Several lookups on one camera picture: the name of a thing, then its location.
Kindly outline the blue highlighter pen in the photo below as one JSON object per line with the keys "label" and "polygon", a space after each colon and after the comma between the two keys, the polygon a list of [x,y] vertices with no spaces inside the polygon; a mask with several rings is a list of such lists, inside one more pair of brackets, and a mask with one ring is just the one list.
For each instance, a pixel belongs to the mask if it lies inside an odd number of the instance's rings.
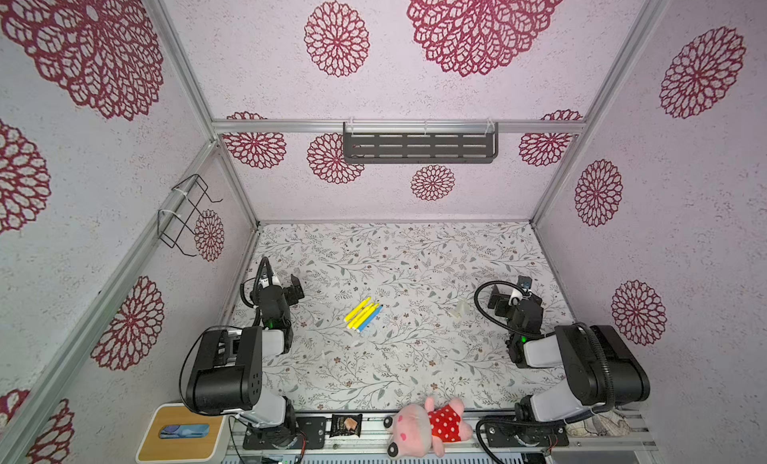
{"label": "blue highlighter pen", "polygon": [[357,332],[362,332],[377,316],[378,314],[383,310],[383,306],[379,305],[364,321],[363,323],[357,327]]}

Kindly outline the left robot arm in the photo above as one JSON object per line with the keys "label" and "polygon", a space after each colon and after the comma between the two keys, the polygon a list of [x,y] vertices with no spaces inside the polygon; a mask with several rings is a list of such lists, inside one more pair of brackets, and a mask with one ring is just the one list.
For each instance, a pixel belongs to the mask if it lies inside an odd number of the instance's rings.
{"label": "left robot arm", "polygon": [[264,256],[256,275],[240,285],[241,301],[255,312],[254,323],[211,326],[188,352],[194,360],[191,370],[179,375],[187,409],[208,417],[231,416],[254,431],[297,434],[295,408],[289,398],[267,390],[264,362],[291,350],[291,307],[304,297],[301,280],[291,276],[284,286]]}

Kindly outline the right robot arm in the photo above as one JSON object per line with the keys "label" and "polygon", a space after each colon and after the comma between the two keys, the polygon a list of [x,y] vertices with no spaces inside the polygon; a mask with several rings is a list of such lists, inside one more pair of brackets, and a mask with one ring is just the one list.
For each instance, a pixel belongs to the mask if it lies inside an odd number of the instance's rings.
{"label": "right robot arm", "polygon": [[578,321],[544,333],[542,299],[527,276],[480,284],[473,304],[507,332],[507,354],[515,366],[564,371],[559,384],[515,406],[518,422],[571,424],[649,398],[649,377],[614,327]]}

